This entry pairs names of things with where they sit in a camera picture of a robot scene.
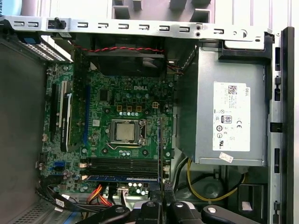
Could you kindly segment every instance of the motherboard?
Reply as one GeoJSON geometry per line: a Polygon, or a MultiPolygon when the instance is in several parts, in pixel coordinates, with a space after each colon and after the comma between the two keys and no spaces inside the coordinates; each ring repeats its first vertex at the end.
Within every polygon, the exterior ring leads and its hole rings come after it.
{"type": "Polygon", "coordinates": [[[49,64],[41,175],[61,176],[60,193],[114,182],[144,195],[169,180],[174,88],[172,74],[105,76],[78,52],[74,64],[49,64]]]}

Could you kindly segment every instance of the blue sata port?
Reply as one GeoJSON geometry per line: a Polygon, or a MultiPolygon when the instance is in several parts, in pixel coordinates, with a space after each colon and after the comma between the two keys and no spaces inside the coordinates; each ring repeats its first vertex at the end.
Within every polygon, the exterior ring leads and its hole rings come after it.
{"type": "Polygon", "coordinates": [[[55,167],[65,167],[65,162],[64,161],[56,161],[54,162],[55,167]]]}

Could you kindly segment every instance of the cpu socket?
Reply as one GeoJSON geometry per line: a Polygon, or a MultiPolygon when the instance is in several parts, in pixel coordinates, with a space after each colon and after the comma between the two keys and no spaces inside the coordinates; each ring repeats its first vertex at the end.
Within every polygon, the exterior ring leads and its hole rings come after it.
{"type": "Polygon", "coordinates": [[[145,145],[146,120],[113,119],[110,124],[110,143],[145,145]]]}

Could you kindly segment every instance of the white label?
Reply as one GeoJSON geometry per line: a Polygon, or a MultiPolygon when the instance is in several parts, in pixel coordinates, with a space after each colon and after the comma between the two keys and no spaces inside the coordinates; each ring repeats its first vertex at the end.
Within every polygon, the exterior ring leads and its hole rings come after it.
{"type": "Polygon", "coordinates": [[[243,211],[253,211],[250,202],[242,202],[243,211]]]}
{"type": "MultiPolygon", "coordinates": [[[[70,196],[68,196],[68,195],[61,195],[61,196],[66,198],[67,200],[70,198],[70,196]]],[[[60,200],[56,199],[56,204],[64,208],[64,202],[63,201],[60,201],[60,200]]],[[[58,207],[55,207],[54,210],[63,212],[63,210],[58,208],[58,207]]]]}
{"type": "Polygon", "coordinates": [[[219,159],[222,159],[222,160],[224,160],[226,162],[232,163],[232,161],[233,161],[234,158],[232,156],[230,156],[230,155],[227,155],[227,154],[221,152],[220,155],[219,155],[219,159]]]}
{"type": "Polygon", "coordinates": [[[250,151],[250,88],[214,82],[213,150],[250,151]]]}
{"type": "Polygon", "coordinates": [[[93,120],[93,127],[99,127],[100,126],[100,120],[93,120]]]}
{"type": "Polygon", "coordinates": [[[65,37],[65,38],[71,38],[71,35],[69,33],[59,33],[59,35],[61,35],[61,37],[65,37]]]}

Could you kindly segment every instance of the power supply label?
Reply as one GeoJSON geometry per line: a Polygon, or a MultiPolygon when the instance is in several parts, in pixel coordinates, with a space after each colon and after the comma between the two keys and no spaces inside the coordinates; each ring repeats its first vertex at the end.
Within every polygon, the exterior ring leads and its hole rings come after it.
{"type": "Polygon", "coordinates": [[[250,88],[214,82],[213,150],[250,151],[250,88]]]}

